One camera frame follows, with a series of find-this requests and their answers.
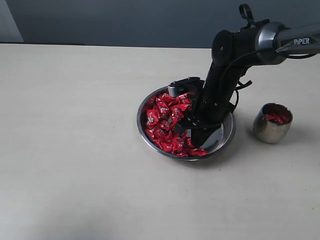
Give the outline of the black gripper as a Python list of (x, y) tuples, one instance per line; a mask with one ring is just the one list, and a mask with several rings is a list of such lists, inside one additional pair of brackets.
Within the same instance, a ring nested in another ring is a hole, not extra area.
[(174, 132), (181, 135), (190, 131), (191, 144), (200, 148), (221, 128), (223, 121), (234, 110), (235, 105), (230, 102), (221, 104), (185, 98), (183, 102), (174, 106), (174, 115), (178, 119), (174, 125)]

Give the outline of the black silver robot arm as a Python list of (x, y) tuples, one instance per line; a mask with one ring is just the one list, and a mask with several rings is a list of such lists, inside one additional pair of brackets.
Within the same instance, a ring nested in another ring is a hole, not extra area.
[(287, 28), (279, 22), (255, 23), (238, 32), (220, 31), (211, 48), (207, 77), (191, 77), (171, 86), (191, 93), (191, 112), (177, 123), (175, 131), (191, 131), (191, 143), (200, 148), (234, 111), (233, 93), (252, 84), (240, 79), (254, 66), (279, 65), (286, 59), (305, 59), (320, 52), (320, 25)]

